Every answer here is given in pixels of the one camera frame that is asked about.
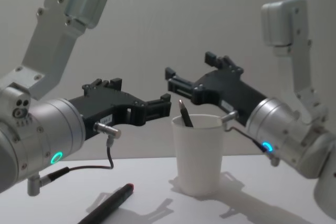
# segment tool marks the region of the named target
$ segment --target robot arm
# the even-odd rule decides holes
[[[0,80],[0,193],[28,178],[34,196],[39,171],[105,133],[118,138],[120,123],[141,126],[168,116],[170,96],[144,102],[121,91],[121,79],[83,86],[84,96],[30,108],[59,82],[76,39],[94,28],[107,0],[45,0],[21,66]]]
[[[335,136],[323,124],[327,110],[311,86],[308,18],[305,0],[287,0],[262,7],[267,45],[279,59],[282,101],[267,98],[240,80],[242,68],[227,56],[206,53],[217,70],[195,83],[166,69],[168,89],[194,104],[211,103],[236,120],[264,146],[271,164],[285,161],[305,178],[318,178],[314,196],[321,209],[336,219]]]

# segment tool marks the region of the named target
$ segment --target led light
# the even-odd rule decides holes
[[[63,153],[62,153],[62,152],[58,152],[58,153],[56,153],[56,154],[52,157],[50,163],[53,165],[53,164],[57,163],[58,161],[60,161],[60,159],[61,159],[62,157],[63,157]]]
[[[273,147],[270,143],[263,142],[262,145],[263,145],[263,147],[265,147],[267,149],[267,152],[272,152],[273,151]]]

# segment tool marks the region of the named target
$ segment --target black wire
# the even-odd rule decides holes
[[[113,163],[113,160],[112,160],[112,157],[111,157],[110,147],[107,147],[107,157],[109,159],[110,166],[85,165],[85,166],[77,166],[77,167],[70,168],[70,171],[80,170],[80,169],[108,169],[108,170],[112,170],[114,168],[114,163]]]
[[[229,129],[226,129],[225,132],[230,132],[231,130],[235,130],[238,133],[240,133],[241,135],[243,135],[244,137],[250,139],[263,153],[267,152],[266,148],[263,147],[261,144],[259,144],[254,138],[252,138],[249,135],[245,134],[243,131],[241,131],[240,129],[238,129],[236,127],[230,127]]]

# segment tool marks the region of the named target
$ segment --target paper cup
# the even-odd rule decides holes
[[[181,116],[172,120],[179,185],[190,196],[205,196],[218,190],[222,164],[224,128],[219,116],[190,115],[194,127]]]

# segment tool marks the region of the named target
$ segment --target gray wall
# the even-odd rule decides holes
[[[1,74],[20,64],[36,25],[35,12],[43,1],[0,0]],[[123,79],[124,91],[143,100],[156,99],[166,92],[165,67],[196,80],[211,70],[203,63],[204,52],[208,50],[231,56],[245,69],[243,79],[247,83],[266,95],[278,95],[276,59],[271,49],[263,45],[260,32],[260,7],[273,1],[278,0],[109,0],[98,27],[78,39],[60,85],[44,99],[71,99],[82,95],[82,84],[95,78],[116,77]],[[313,36],[314,77],[317,76],[315,83],[324,101],[332,105],[327,90],[332,86],[325,82],[328,77],[331,82],[333,74],[323,72],[322,66],[328,64],[322,60],[327,55],[319,52],[327,41],[318,44],[319,36],[322,35],[320,40],[324,37],[314,20],[317,15],[317,12],[311,15],[311,31],[317,31]],[[324,26],[332,32],[332,27]],[[172,95],[172,116],[178,115],[177,99]],[[211,105],[196,107],[185,103],[191,113],[223,114]],[[168,118],[144,127],[118,128],[123,136],[113,149],[114,157],[174,155]],[[105,137],[98,136],[87,141],[73,158],[105,158],[104,146]],[[225,153],[258,151],[233,133],[227,136]]]

